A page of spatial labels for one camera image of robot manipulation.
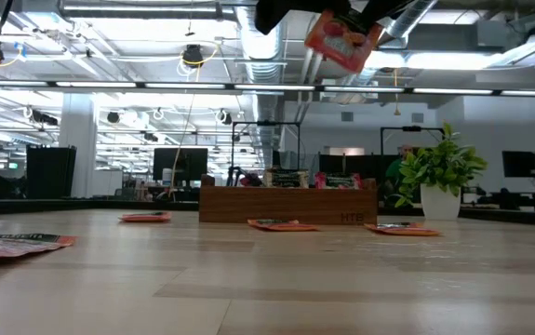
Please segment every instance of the white column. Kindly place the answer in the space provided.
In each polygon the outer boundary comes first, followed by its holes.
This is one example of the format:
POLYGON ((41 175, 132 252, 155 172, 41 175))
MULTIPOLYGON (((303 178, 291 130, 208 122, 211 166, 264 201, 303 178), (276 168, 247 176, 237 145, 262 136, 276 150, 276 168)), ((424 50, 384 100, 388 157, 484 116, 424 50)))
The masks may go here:
POLYGON ((74 146, 73 197, 91 197, 99 113, 93 94, 64 94, 59 146, 74 146))

